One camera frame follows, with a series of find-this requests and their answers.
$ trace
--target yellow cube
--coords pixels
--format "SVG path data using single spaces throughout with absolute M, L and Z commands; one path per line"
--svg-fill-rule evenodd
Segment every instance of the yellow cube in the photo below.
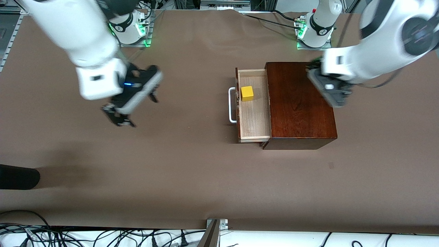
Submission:
M 253 88 L 251 86 L 241 87 L 241 100 L 242 101 L 253 100 Z

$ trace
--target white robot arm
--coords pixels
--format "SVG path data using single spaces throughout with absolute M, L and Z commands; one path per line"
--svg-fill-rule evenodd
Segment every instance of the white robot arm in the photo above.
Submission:
M 299 32 L 298 39 L 313 48 L 325 45 L 341 12 L 340 0 L 319 0 L 317 9 L 305 15 L 306 26 Z
M 438 0 L 373 0 L 364 10 L 358 45 L 327 49 L 308 77 L 333 107 L 355 84 L 400 69 L 439 43 Z
M 111 97 L 102 110 L 117 126 L 134 127 L 129 115 L 147 96 L 157 102 L 155 89 L 162 80 L 156 66 L 139 69 L 119 49 L 119 42 L 134 43 L 145 35 L 144 14 L 134 10 L 138 2 L 24 0 L 35 22 L 76 65 L 81 96 L 87 100 Z

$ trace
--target metal drawer handle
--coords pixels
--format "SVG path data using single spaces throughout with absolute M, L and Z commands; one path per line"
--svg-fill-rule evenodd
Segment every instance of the metal drawer handle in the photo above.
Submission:
M 232 124 L 236 124 L 236 120 L 232 119 L 232 104 L 231 104 L 232 96 L 230 95 L 230 92 L 233 91 L 233 90 L 236 91 L 236 87 L 229 88 L 229 121 Z

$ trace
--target dark wooden box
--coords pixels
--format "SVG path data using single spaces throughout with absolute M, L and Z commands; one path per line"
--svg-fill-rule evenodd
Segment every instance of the dark wooden box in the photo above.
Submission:
M 337 139 L 332 107 L 306 76 L 305 62 L 268 62 L 265 69 L 236 68 L 239 142 L 263 149 L 318 149 Z M 241 101 L 252 86 L 254 99 Z

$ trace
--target wooden panel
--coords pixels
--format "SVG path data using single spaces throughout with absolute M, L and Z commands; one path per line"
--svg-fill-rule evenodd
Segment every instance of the wooden panel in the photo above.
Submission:
M 240 142 L 266 142 L 270 138 L 270 108 L 266 71 L 238 70 L 239 87 L 252 86 L 254 98 L 243 102 L 237 91 Z
M 315 150 L 335 140 L 335 138 L 272 138 L 264 150 Z
M 239 89 L 239 76 L 238 76 L 238 68 L 235 68 L 236 72 L 236 90 L 235 90 L 235 102 L 236 102 L 236 127 L 238 127 L 238 140 L 241 140 L 241 125 L 239 123 L 239 96 L 241 91 Z
M 306 76 L 306 64 L 266 64 L 272 138 L 337 138 L 334 112 Z

